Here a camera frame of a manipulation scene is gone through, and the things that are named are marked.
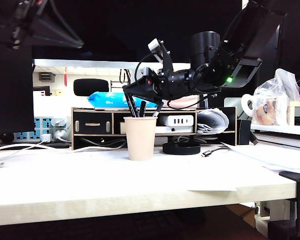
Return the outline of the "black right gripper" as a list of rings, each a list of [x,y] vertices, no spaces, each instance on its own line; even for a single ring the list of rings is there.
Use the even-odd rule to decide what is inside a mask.
[[[124,93],[158,104],[184,97],[190,91],[191,69],[153,71],[144,67],[141,73],[141,79],[123,87]]]

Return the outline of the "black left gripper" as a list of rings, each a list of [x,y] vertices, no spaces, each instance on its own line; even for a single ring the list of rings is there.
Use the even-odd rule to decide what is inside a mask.
[[[30,37],[34,46],[82,48],[84,45],[57,10],[54,0],[19,0],[8,27],[11,49],[19,49]]]

